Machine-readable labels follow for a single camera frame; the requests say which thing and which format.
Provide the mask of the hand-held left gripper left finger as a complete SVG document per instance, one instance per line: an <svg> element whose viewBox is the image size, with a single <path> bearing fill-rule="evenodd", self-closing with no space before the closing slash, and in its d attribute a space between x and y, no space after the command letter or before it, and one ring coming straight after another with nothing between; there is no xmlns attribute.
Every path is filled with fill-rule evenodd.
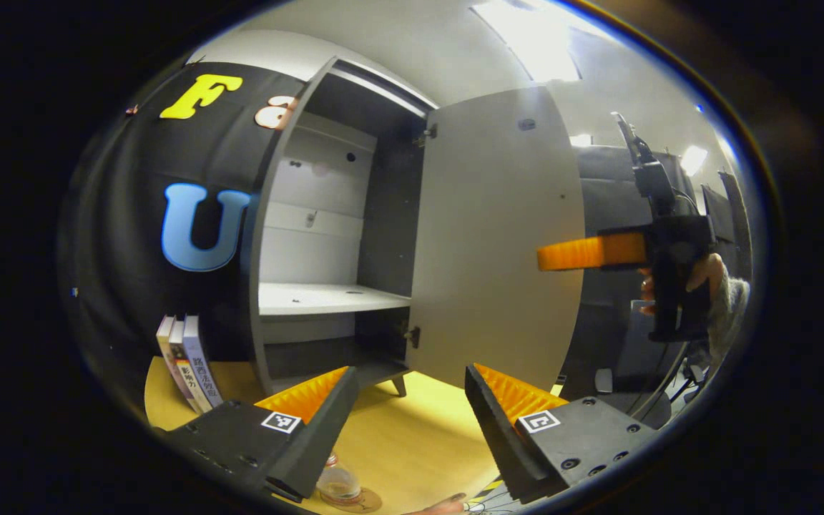
<svg viewBox="0 0 824 515"><path fill-rule="evenodd" d="M231 400L158 440L206 477L251 501L309 499L358 397L341 366L255 403Z"/></svg>

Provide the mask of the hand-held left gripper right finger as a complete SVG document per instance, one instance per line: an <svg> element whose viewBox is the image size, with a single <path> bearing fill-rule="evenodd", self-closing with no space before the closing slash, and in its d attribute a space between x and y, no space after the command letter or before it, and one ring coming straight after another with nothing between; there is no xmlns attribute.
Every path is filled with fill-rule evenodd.
<svg viewBox="0 0 824 515"><path fill-rule="evenodd" d="M464 390L501 479L523 504L588 496L657 436L601 398L562 400L478 363L467 365Z"/></svg>

